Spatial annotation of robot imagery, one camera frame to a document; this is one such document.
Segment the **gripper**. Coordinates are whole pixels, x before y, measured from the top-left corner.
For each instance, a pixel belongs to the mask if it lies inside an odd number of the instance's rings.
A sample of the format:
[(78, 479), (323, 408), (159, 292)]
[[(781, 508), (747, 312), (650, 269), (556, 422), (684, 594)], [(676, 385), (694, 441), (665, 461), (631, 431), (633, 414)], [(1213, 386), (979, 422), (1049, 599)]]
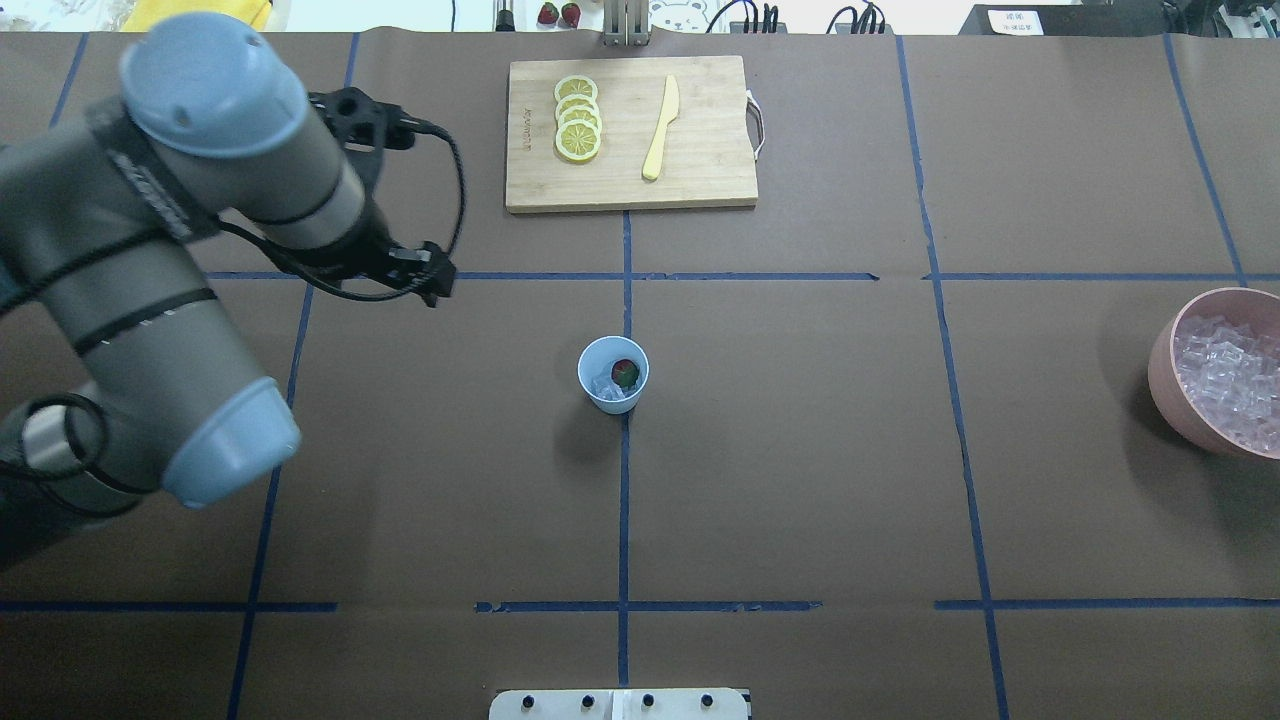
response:
[(399, 247), (378, 205), (367, 205), (334, 242), (316, 249), (285, 249), (285, 256), (326, 283), (361, 275), (388, 283), (402, 295), (415, 295), (428, 307), (451, 299), (457, 279), (457, 268), (440, 246), (428, 242), (421, 249)]

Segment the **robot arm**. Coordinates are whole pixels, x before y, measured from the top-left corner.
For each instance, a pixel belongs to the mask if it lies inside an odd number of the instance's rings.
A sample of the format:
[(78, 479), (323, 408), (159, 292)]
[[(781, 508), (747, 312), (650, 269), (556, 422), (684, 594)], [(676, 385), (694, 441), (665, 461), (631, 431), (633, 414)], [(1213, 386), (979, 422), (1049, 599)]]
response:
[(452, 247), (396, 242), (387, 151), (442, 127), (356, 87), (310, 92), (247, 22), (161, 20), (120, 91), (3, 149), (3, 311), (41, 304), (88, 379), (3, 419), (3, 568), (163, 491), (188, 509), (292, 457), (300, 428), (189, 246), (232, 234), (338, 299), (451, 296)]

